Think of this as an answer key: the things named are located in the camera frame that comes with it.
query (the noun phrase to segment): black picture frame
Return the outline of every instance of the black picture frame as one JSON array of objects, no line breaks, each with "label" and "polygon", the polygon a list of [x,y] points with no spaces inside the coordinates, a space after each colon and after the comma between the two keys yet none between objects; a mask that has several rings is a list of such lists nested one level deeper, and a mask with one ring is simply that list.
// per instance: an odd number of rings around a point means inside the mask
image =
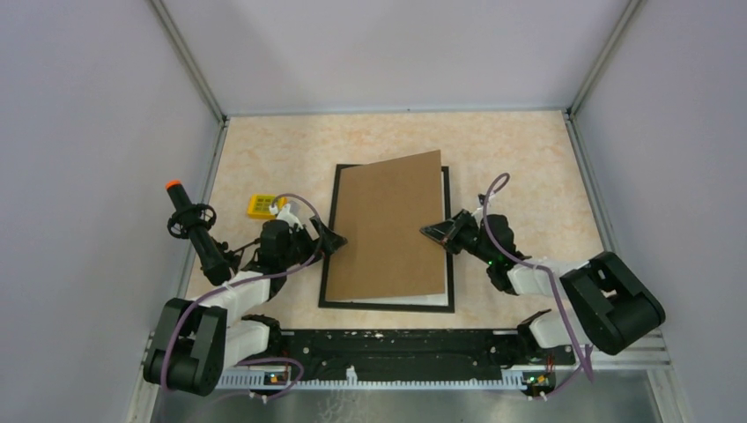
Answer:
[{"label": "black picture frame", "polygon": [[[335,168],[335,186],[332,190],[332,206],[329,209],[329,229],[335,230],[335,214],[337,211],[337,194],[340,187],[340,174],[343,169],[347,167],[355,167],[360,165],[345,165],[338,164]],[[451,218],[451,196],[449,191],[449,180],[448,180],[448,166],[441,167],[441,173],[443,174],[443,188],[444,188],[444,219]],[[447,270],[447,305],[445,306],[433,306],[433,305],[422,305],[422,304],[371,304],[363,302],[350,302],[350,301],[327,301],[327,276],[329,275],[329,260],[330,257],[325,257],[322,267],[322,286],[319,290],[319,308],[346,308],[355,310],[379,310],[379,311],[413,311],[413,312],[426,312],[426,313],[454,313],[455,312],[455,299],[454,299],[454,260],[451,254],[444,253],[446,255],[446,270]]]}]

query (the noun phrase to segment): white wall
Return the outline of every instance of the white wall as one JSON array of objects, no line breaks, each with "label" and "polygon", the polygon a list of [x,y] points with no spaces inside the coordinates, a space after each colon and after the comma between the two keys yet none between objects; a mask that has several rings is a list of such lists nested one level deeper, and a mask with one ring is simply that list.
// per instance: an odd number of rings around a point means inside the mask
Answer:
[{"label": "white wall", "polygon": [[122,421],[217,123],[145,1],[3,2],[0,99],[0,421]]},{"label": "white wall", "polygon": [[226,113],[564,108],[627,0],[166,0]]},{"label": "white wall", "polygon": [[648,2],[581,112],[698,421],[744,421],[747,3]]}]

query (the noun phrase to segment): wooden table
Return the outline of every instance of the wooden table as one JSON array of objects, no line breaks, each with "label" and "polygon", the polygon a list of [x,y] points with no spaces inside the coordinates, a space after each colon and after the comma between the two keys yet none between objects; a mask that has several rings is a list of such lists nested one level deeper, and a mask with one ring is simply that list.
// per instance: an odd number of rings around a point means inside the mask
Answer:
[{"label": "wooden table", "polygon": [[[474,210],[477,194],[509,172],[511,182],[491,210],[508,216],[521,252],[583,260],[602,250],[559,111],[232,118],[211,196],[218,214],[211,234],[232,247],[259,236],[262,221],[247,216],[256,193],[299,194],[326,220],[337,163],[437,149],[449,166],[452,211]],[[303,221],[309,216],[301,212]],[[318,308],[321,263],[290,276],[251,313],[292,329],[464,329],[513,328],[537,310],[554,308],[553,299],[500,293],[486,265],[466,253],[455,256],[454,267],[454,314]],[[188,298],[211,288],[196,260]]]}]

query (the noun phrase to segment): yellow object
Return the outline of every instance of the yellow object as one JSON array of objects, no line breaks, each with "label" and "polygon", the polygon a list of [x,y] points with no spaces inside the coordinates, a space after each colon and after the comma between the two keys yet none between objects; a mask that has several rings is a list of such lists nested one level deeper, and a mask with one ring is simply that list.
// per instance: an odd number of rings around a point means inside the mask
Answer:
[{"label": "yellow object", "polygon": [[[254,194],[252,198],[249,200],[249,207],[247,208],[247,214],[252,219],[264,219],[264,220],[272,220],[275,218],[275,216],[270,213],[270,204],[272,204],[272,200],[275,199],[275,196],[270,196],[266,194]],[[277,201],[277,208],[281,209],[287,203],[288,200],[286,198],[280,198]]]}]

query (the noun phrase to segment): brown cardboard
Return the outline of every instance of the brown cardboard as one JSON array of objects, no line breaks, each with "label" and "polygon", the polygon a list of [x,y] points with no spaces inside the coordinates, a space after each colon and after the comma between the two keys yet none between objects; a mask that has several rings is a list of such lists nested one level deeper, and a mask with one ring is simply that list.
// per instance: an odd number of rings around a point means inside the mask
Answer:
[{"label": "brown cardboard", "polygon": [[340,173],[328,301],[445,292],[444,251],[419,232],[444,219],[440,151]]}]

